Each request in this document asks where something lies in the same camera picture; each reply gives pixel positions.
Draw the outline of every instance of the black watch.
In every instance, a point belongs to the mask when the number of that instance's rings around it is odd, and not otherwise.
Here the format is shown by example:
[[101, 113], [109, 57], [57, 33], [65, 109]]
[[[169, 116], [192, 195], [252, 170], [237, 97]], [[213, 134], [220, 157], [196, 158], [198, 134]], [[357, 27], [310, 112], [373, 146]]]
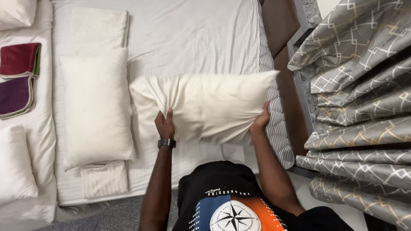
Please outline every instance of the black watch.
[[160, 148], [160, 146], [164, 146], [164, 145], [175, 148], [176, 144], [177, 144], [177, 142], [175, 140], [172, 140], [172, 139], [160, 139], [158, 141], [158, 148]]

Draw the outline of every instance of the floor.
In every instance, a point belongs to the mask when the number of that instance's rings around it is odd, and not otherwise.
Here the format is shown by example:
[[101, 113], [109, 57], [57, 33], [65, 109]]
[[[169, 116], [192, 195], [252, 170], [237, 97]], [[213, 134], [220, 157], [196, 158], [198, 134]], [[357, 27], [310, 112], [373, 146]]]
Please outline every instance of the floor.
[[[309, 193], [310, 179], [288, 172], [296, 189], [297, 197], [305, 209], [317, 206], [332, 208], [355, 231], [368, 231], [363, 213], [348, 206], [320, 202], [311, 197]], [[177, 208], [178, 190], [171, 193], [171, 209], [169, 225], [171, 230], [178, 217]], [[140, 219], [140, 209], [143, 196], [120, 199], [112, 202], [112, 206], [94, 216], [79, 219], [73, 222], [64, 222], [55, 226], [48, 226], [38, 231], [128, 231], [137, 230]]]

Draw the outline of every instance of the man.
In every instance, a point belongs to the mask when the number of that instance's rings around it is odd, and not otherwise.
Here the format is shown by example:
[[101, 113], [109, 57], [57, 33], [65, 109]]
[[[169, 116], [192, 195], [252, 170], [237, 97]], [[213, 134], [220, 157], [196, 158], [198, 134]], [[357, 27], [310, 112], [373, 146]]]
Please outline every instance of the man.
[[[173, 112], [155, 119], [161, 140], [157, 160], [141, 209], [141, 231], [165, 231], [171, 202]], [[293, 231], [352, 230], [332, 209], [306, 211], [298, 202], [290, 178], [265, 133], [270, 114], [264, 112], [250, 127], [260, 170], [261, 189], [248, 167], [229, 161], [198, 166], [178, 186], [175, 231]]]

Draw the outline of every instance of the pillow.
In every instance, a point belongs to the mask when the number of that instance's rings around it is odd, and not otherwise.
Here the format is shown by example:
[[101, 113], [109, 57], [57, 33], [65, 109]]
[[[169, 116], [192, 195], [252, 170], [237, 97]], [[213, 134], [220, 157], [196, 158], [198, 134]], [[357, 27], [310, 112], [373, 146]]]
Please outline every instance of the pillow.
[[17, 199], [37, 197], [25, 130], [21, 124], [0, 131], [0, 206]]
[[130, 85], [138, 136], [143, 142], [157, 139], [154, 119], [159, 110], [166, 116], [172, 108], [176, 140], [250, 143], [247, 131], [263, 112], [278, 73], [138, 77]]
[[36, 6], [37, 0], [1, 0], [0, 30], [31, 26]]
[[127, 83], [128, 49], [60, 56], [65, 88], [65, 170], [136, 160]]

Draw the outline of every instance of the mattress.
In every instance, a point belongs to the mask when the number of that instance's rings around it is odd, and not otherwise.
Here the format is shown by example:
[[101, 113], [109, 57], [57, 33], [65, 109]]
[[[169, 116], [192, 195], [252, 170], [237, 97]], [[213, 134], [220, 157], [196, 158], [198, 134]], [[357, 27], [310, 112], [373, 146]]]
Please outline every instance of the mattress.
[[[78, 168], [63, 171], [66, 152], [64, 88], [58, 56], [65, 52], [73, 6], [129, 12], [129, 82], [140, 75], [253, 74], [273, 69], [258, 0], [66, 0], [56, 1], [53, 6], [55, 175], [60, 206], [144, 194], [157, 157], [157, 152], [153, 151], [151, 155], [138, 154], [137, 162], [128, 161], [129, 192], [94, 199], [83, 199]], [[293, 165], [294, 157], [275, 81], [268, 95], [272, 116], [269, 138], [287, 169]], [[153, 144], [153, 150], [158, 150], [156, 145]], [[190, 143], [178, 146], [173, 152], [172, 187], [177, 187], [179, 179], [191, 173], [196, 166], [218, 160], [244, 163], [258, 172], [251, 146]]]
[[29, 113], [0, 120], [0, 129], [15, 123], [21, 123], [24, 126], [39, 195], [37, 198], [18, 199], [1, 206], [0, 230], [35, 229], [50, 224], [55, 217], [57, 186], [53, 174], [56, 137], [51, 105], [52, 13], [50, 1], [40, 0], [37, 3], [36, 17], [32, 26], [0, 31], [0, 47], [32, 42], [42, 44], [40, 73], [35, 91], [35, 108]]

